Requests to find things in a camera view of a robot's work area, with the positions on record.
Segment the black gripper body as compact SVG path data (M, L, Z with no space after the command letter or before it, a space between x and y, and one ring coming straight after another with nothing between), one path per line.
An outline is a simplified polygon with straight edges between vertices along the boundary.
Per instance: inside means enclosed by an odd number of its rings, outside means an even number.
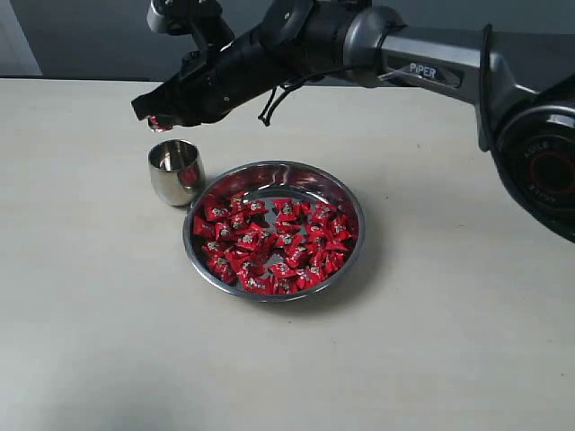
M198 125L215 123L285 82L288 68L262 46L260 36L256 27L215 52L205 64L191 61L169 85L172 110L195 110Z

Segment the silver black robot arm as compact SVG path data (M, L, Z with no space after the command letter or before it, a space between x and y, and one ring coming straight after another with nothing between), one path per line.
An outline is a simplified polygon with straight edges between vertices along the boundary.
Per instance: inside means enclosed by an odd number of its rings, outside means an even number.
M190 35L180 70L132 108L154 130L223 119L267 93L260 119L303 85L331 76L364 88L390 83L472 105L479 147L537 222L574 237L574 38L412 27L369 1L276 1L235 36L216 1L154 1L152 31Z

